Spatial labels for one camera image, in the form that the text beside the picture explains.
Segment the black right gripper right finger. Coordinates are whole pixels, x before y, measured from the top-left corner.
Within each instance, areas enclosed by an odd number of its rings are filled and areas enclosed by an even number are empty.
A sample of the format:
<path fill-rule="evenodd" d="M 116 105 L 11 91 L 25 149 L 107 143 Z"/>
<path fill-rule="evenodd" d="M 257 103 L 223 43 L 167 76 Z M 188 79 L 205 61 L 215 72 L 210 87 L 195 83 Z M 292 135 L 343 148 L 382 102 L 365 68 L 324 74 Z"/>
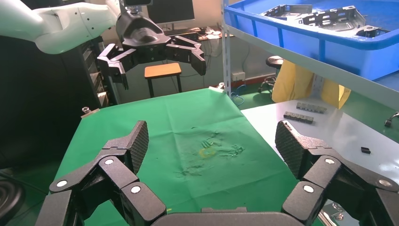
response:
<path fill-rule="evenodd" d="M 361 226 L 399 223 L 399 186 L 393 180 L 344 159 L 323 140 L 301 135 L 279 121 L 275 144 L 298 179 L 282 211 L 311 225 L 327 200 L 338 203 Z"/>

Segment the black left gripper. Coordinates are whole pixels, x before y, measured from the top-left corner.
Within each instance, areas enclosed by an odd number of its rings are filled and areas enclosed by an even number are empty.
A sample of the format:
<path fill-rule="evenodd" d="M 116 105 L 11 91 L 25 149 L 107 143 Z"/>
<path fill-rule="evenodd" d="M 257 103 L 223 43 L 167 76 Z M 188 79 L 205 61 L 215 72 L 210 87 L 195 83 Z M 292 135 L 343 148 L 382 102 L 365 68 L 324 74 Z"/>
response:
<path fill-rule="evenodd" d="M 190 64 L 201 76 L 207 65 L 201 43 L 182 36 L 166 36 L 143 13 L 122 13 L 116 22 L 116 32 L 123 48 L 109 44 L 97 57 L 102 75 L 113 83 L 120 83 L 129 90 L 126 73 L 137 63 L 173 60 Z"/>

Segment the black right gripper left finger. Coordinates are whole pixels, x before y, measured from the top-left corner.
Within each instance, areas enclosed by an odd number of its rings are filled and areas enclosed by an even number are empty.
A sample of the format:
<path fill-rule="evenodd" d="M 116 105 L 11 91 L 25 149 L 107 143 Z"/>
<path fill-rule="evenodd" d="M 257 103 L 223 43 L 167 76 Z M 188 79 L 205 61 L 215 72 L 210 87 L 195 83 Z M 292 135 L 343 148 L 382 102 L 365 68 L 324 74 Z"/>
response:
<path fill-rule="evenodd" d="M 153 224 L 167 211 L 137 175 L 148 144 L 145 121 L 138 121 L 128 135 L 107 141 L 92 161 L 49 186 L 36 225 L 82 226 L 108 201 L 129 225 Z"/>

